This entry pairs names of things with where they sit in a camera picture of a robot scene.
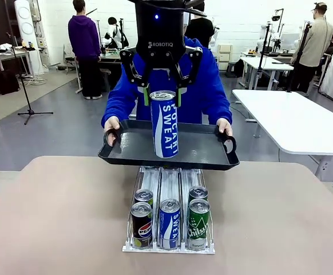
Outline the black Robotiq right gripper body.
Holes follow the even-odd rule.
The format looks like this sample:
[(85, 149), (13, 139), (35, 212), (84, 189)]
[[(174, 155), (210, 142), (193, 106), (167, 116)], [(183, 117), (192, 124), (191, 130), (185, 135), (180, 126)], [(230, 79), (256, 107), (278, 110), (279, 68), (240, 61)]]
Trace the black Robotiq right gripper body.
[(152, 68), (170, 68), (185, 53), (184, 1), (136, 1), (136, 52)]

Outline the person's right hand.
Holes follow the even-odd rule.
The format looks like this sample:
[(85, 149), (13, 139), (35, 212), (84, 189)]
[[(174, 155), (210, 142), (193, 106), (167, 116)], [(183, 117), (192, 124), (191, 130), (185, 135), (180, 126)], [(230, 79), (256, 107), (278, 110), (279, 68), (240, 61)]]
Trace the person's right hand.
[(104, 125), (104, 134), (107, 137), (107, 143), (109, 146), (113, 147), (114, 142), (116, 141), (116, 131), (120, 129), (120, 121), (118, 117), (111, 116), (107, 119)]

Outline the person's left hand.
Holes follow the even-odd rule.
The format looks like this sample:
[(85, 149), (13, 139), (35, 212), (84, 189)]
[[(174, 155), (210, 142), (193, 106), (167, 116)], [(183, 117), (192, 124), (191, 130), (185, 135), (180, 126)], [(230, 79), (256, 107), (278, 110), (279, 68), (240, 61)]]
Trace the person's left hand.
[(220, 133), (224, 133), (227, 136), (233, 136), (233, 130), (230, 122), (225, 118), (219, 118), (217, 120), (217, 126)]

